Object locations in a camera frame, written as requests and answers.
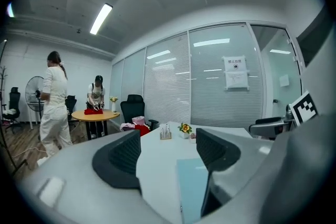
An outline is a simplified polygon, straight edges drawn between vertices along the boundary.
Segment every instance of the ponytail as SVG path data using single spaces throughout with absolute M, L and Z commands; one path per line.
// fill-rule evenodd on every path
M 52 63 L 55 63 L 55 64 L 59 65 L 60 68 L 63 70 L 66 79 L 68 79 L 68 77 L 67 77 L 67 73 L 65 72 L 65 68 L 63 67 L 63 63 L 61 62 L 61 57 L 60 57 L 60 55 L 59 55 L 58 52 L 56 52 L 56 51 L 52 51 L 52 52 L 48 55 L 47 60 L 48 60 L 48 61 L 51 61 Z

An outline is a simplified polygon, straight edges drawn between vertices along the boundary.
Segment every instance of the woman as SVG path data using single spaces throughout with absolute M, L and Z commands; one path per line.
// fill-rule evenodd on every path
M 47 65 L 43 92 L 40 96 L 40 99 L 44 100 L 40 137 L 48 157 L 51 157 L 59 151 L 54 142 L 55 138 L 62 148 L 72 145 L 72 142 L 65 105 L 68 78 L 58 52 L 53 51 L 49 54 Z
M 103 86 L 103 77 L 96 76 L 95 82 L 89 85 L 87 108 L 104 108 L 105 87 Z M 91 137 L 96 138 L 97 134 L 104 135 L 101 121 L 90 122 Z

